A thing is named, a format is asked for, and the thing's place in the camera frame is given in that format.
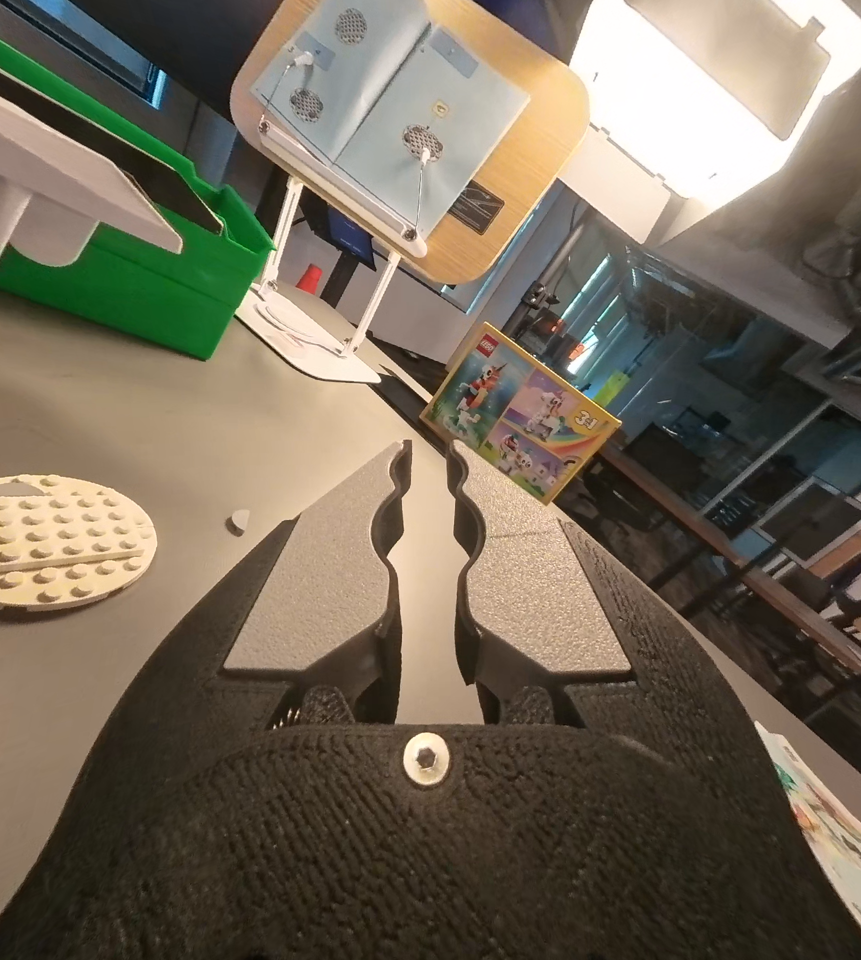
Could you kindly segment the wooden board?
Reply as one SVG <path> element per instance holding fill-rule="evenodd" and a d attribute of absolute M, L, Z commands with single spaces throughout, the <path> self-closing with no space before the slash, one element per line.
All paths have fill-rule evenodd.
<path fill-rule="evenodd" d="M 251 87 L 320 2 L 281 2 L 232 82 L 232 122 L 264 156 L 395 250 L 431 282 L 462 284 L 483 276 L 508 246 L 586 136 L 587 89 L 565 63 L 475 2 L 424 2 L 432 22 L 530 95 L 529 104 L 425 242 L 419 258 L 365 210 L 328 186 L 286 148 L 299 143 L 264 115 Z"/>

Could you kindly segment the green plastic bin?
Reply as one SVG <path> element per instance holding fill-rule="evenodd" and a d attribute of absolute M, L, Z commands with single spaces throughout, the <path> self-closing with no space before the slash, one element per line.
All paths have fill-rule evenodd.
<path fill-rule="evenodd" d="M 266 229 L 231 186 L 152 133 L 0 39 L 0 97 L 111 160 L 183 240 L 179 254 L 100 224 L 70 265 L 37 263 L 13 246 L 0 291 L 198 359 L 215 352 L 271 250 Z"/>

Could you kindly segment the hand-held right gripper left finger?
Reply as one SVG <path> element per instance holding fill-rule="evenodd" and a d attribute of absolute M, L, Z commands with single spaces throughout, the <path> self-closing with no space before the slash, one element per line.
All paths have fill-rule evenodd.
<path fill-rule="evenodd" d="M 397 572 L 413 444 L 396 440 L 302 511 L 223 670 L 341 691 L 355 720 L 393 724 L 402 671 Z"/>

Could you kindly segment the white book stand frame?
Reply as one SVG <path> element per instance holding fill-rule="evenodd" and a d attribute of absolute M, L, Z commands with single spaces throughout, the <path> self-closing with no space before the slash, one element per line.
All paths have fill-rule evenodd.
<path fill-rule="evenodd" d="M 288 178 L 272 249 L 234 315 L 261 342 L 306 376 L 330 382 L 379 384 L 381 376 L 358 356 L 358 351 L 399 266 L 400 253 L 390 251 L 360 323 L 349 340 L 339 342 L 277 288 L 281 257 L 303 187 L 298 178 Z"/>

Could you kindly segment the pale blue printed card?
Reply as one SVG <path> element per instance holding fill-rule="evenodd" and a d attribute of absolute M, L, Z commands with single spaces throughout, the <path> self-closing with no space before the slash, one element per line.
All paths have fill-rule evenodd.
<path fill-rule="evenodd" d="M 318 3 L 250 93 L 294 159 L 417 258 L 531 101 L 420 1 Z"/>

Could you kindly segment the lego instruction booklet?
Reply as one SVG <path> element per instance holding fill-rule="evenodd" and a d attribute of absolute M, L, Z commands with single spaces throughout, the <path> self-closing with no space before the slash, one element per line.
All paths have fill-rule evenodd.
<path fill-rule="evenodd" d="M 759 722 L 754 726 L 811 852 L 861 927 L 861 822 L 783 735 L 770 732 Z"/>

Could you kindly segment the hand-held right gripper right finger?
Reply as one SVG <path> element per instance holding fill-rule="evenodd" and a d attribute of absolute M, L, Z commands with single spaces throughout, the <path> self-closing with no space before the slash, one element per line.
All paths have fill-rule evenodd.
<path fill-rule="evenodd" d="M 462 440 L 448 447 L 447 484 L 466 554 L 455 655 L 484 723 L 526 689 L 544 691 L 551 722 L 575 723 L 566 688 L 635 677 L 562 520 Z"/>

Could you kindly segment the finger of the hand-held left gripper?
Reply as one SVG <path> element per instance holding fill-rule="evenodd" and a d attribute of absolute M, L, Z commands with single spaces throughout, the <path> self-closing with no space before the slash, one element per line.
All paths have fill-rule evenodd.
<path fill-rule="evenodd" d="M 178 255 L 180 234 L 115 163 L 0 96 L 0 258 L 77 261 L 100 224 Z"/>

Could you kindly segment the white studio light panel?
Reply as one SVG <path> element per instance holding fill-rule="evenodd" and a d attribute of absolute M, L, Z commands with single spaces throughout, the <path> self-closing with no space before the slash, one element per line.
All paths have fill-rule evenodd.
<path fill-rule="evenodd" d="M 569 61 L 588 133 L 560 179 L 661 246 L 775 175 L 861 70 L 839 1 L 594 1 Z"/>

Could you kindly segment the round cream lego plate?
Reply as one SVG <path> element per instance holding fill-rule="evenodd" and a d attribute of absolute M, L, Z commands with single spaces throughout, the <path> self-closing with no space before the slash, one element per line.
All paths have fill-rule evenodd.
<path fill-rule="evenodd" d="M 0 610 L 94 604 L 141 578 L 157 547 L 149 514 L 111 486 L 58 474 L 0 477 Z"/>

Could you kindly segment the yellow lego set box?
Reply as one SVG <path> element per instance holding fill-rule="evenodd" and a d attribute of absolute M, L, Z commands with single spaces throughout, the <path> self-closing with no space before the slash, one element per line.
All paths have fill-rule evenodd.
<path fill-rule="evenodd" d="M 488 323 L 420 419 L 446 443 L 464 442 L 544 504 L 621 427 L 616 416 Z"/>

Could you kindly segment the dark screen on stand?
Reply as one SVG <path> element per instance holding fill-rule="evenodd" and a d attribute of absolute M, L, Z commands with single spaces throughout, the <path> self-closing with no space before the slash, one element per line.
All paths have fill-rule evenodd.
<path fill-rule="evenodd" d="M 861 531 L 861 501 L 809 476 L 750 527 L 784 555 L 809 569 Z"/>

